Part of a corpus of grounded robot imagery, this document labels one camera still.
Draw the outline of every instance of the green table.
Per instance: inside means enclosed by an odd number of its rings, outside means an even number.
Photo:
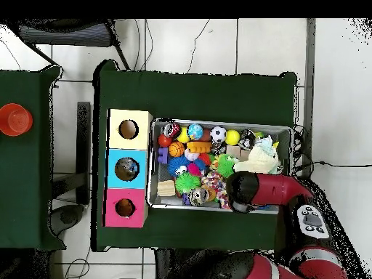
[[[148,110],[156,118],[294,125],[296,75],[209,76],[118,71],[112,60],[94,72],[92,247],[272,249],[275,215],[149,208],[141,229],[102,227],[108,108]]]
[[[0,107],[15,102],[33,116],[18,137],[0,133],[0,247],[62,249],[48,228],[52,200],[49,98],[57,66],[39,72],[0,70]]]

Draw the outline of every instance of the metal bar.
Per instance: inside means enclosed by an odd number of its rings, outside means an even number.
[[[85,182],[76,188],[76,203],[89,204],[90,200],[90,156],[91,156],[91,106],[89,102],[78,102],[76,127],[76,173],[84,174]]]
[[[53,179],[52,198],[55,199],[59,195],[63,195],[69,190],[73,190],[79,186],[83,186],[85,183],[86,183],[85,173],[69,174],[63,177]]]
[[[50,64],[58,65],[55,61],[53,61],[51,58],[49,58],[46,54],[44,54],[39,48],[36,47],[35,44],[26,43],[24,42],[29,48],[31,48],[36,54],[38,54],[40,57],[43,57],[46,61],[48,61]]]
[[[304,98],[304,134],[305,149],[302,157],[303,164],[309,164],[312,159],[312,104],[314,97],[314,72],[315,72],[315,18],[307,18],[306,37],[306,67],[305,67],[305,98]],[[311,166],[302,172],[304,177],[310,175]]]

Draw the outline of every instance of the orange bowl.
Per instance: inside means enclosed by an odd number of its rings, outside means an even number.
[[[32,127],[33,119],[28,110],[13,102],[0,108],[0,131],[14,137],[26,133]]]

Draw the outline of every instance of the tennis ball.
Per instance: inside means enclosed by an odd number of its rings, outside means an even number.
[[[239,140],[240,140],[240,135],[236,130],[230,129],[227,131],[225,142],[228,145],[237,145]]]
[[[182,143],[188,143],[190,141],[189,135],[187,134],[187,127],[181,127],[181,134],[177,140]]]
[[[169,155],[173,157],[181,156],[184,153],[184,151],[185,151],[185,147],[179,141],[171,143],[168,148]]]

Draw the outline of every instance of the shape sorter box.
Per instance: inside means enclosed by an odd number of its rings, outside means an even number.
[[[147,160],[149,151],[150,122],[153,117],[147,111],[108,110],[105,186],[103,225],[105,227],[143,227],[147,217],[146,184]],[[134,133],[126,135],[121,126],[130,121]],[[131,179],[120,179],[116,166],[124,159],[132,162],[128,167],[135,171]],[[120,215],[118,205],[131,204],[134,209],[127,216]]]

